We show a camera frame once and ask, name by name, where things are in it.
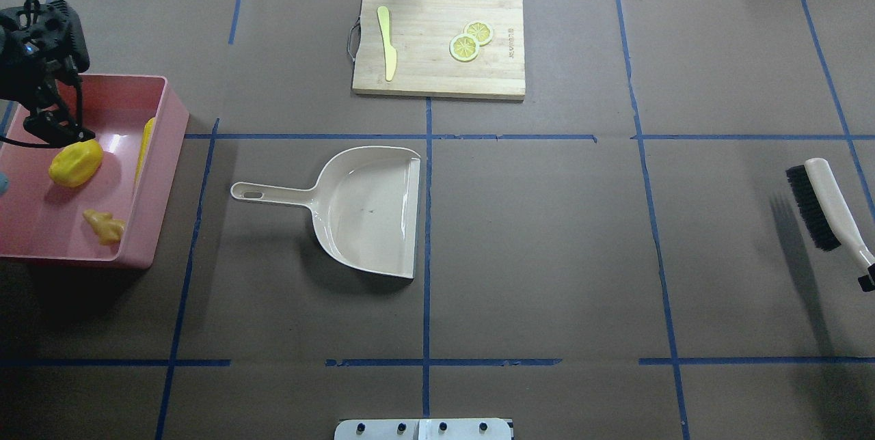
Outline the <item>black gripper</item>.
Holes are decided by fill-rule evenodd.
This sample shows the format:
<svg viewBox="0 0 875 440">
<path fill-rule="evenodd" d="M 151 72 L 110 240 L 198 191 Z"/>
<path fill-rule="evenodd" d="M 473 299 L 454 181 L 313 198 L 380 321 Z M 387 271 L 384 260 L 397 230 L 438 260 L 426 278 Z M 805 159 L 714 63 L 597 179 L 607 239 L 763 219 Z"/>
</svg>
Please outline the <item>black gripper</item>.
<svg viewBox="0 0 875 440">
<path fill-rule="evenodd" d="M 25 108 L 50 108 L 58 81 L 72 86 L 91 66 L 81 18 L 65 0 L 25 0 L 1 11 L 1 96 Z M 35 148 L 65 148 L 96 134 L 55 111 L 38 110 L 24 119 Z"/>
</svg>

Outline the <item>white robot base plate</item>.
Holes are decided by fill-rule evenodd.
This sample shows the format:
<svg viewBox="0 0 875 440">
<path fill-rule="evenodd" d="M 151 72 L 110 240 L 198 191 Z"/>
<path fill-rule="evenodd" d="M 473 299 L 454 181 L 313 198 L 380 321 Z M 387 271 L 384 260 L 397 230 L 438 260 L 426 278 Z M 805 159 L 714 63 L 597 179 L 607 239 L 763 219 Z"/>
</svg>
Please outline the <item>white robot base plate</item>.
<svg viewBox="0 0 875 440">
<path fill-rule="evenodd" d="M 334 439 L 513 439 L 513 422 L 497 417 L 350 419 Z"/>
</svg>

